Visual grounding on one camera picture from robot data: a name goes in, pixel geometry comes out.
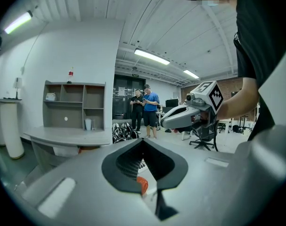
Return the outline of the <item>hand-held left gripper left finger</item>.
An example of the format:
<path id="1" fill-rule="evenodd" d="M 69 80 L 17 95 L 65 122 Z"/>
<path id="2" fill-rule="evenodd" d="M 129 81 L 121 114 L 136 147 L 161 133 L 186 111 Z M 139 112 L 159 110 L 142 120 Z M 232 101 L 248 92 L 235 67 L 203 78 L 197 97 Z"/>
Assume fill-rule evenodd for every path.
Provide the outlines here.
<path id="1" fill-rule="evenodd" d="M 140 164 L 143 160 L 143 139 L 136 139 L 123 148 L 108 154 L 101 165 L 104 178 L 115 189 L 126 193 L 140 193 L 137 182 Z"/>

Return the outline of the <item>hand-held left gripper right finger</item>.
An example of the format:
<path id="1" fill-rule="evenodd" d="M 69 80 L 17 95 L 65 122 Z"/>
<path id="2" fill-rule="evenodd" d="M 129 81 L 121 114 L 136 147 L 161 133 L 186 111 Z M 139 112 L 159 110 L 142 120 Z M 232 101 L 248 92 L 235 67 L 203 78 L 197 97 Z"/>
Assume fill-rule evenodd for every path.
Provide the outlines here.
<path id="1" fill-rule="evenodd" d="M 188 172 L 187 161 L 179 154 L 166 149 L 158 141 L 142 141 L 143 159 L 156 181 L 155 215 L 160 221 L 166 220 L 178 211 L 165 202 L 163 191 L 176 188 Z"/>

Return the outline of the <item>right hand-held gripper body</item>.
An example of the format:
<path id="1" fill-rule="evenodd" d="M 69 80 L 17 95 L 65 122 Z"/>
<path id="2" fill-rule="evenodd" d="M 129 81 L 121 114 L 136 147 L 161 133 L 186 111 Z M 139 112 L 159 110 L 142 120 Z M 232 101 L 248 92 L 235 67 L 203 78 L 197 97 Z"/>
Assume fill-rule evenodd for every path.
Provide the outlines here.
<path id="1" fill-rule="evenodd" d="M 221 108 L 223 95 L 216 81 L 206 81 L 186 95 L 185 102 L 164 114 L 160 125 L 166 129 L 180 129 L 200 123 L 200 112 L 208 111 L 212 115 L 211 124 L 216 122 Z"/>

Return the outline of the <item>person's right hand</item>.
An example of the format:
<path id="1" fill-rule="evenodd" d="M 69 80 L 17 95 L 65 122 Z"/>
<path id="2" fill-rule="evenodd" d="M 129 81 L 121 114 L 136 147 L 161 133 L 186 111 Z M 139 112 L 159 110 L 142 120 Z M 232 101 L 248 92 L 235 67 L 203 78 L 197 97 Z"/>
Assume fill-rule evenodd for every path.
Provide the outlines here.
<path id="1" fill-rule="evenodd" d="M 201 111 L 200 112 L 200 121 L 204 127 L 209 127 L 211 124 L 212 115 L 208 111 Z"/>

